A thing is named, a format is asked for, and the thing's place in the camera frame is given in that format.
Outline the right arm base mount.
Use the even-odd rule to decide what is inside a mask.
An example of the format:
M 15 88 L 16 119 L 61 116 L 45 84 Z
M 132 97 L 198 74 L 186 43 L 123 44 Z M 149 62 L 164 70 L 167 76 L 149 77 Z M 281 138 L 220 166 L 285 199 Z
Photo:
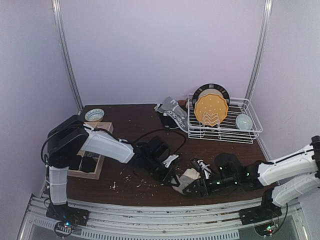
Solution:
M 273 203 L 272 190 L 263 193 L 261 204 L 239 211 L 239 217 L 243 226 L 257 224 L 254 230 L 261 237 L 271 237 L 277 230 L 274 218 L 282 215 L 282 207 Z

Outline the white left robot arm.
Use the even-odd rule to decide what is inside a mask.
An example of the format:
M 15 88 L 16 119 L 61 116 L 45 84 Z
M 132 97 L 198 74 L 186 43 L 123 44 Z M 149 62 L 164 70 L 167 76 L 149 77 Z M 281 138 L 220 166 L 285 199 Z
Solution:
M 48 166 L 50 202 L 66 206 L 68 170 L 78 152 L 90 152 L 108 157 L 122 164 L 133 162 L 147 170 L 158 182 L 179 187 L 180 182 L 171 167 L 177 154 L 170 154 L 169 145 L 159 136 L 149 142 L 129 142 L 115 137 L 108 130 L 92 127 L 73 115 L 47 135 L 42 146 L 47 153 L 41 160 Z

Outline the grey underwear white waistband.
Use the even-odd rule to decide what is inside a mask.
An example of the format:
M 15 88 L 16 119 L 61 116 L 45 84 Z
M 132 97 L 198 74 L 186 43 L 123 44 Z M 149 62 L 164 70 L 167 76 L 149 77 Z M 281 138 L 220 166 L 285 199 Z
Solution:
M 181 176 L 177 175 L 177 180 L 180 183 L 179 186 L 172 186 L 172 189 L 176 192 L 185 195 L 183 190 L 190 185 L 193 181 L 201 177 L 200 173 L 194 168 L 188 168 Z

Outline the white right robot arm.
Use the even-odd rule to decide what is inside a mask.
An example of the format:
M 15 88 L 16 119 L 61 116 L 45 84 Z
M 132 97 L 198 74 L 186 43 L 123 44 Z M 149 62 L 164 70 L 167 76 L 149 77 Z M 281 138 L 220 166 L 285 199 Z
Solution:
M 263 197 L 266 204 L 282 207 L 320 185 L 320 137 L 302 149 L 270 161 L 258 160 L 244 166 L 237 156 L 220 153 L 214 159 L 218 174 L 194 180 L 183 189 L 189 196 L 205 197 L 227 187 L 239 187 L 245 192 L 263 189 L 280 180 L 290 179 L 283 185 L 268 189 Z

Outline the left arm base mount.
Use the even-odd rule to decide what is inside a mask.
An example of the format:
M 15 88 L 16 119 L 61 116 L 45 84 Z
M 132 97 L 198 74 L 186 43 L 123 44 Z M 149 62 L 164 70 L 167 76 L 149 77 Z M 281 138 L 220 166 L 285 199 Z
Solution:
M 65 239 L 69 237 L 78 226 L 86 226 L 90 212 L 86 209 L 63 205 L 54 205 L 48 197 L 43 202 L 46 208 L 46 217 L 56 220 L 53 231 L 57 237 Z

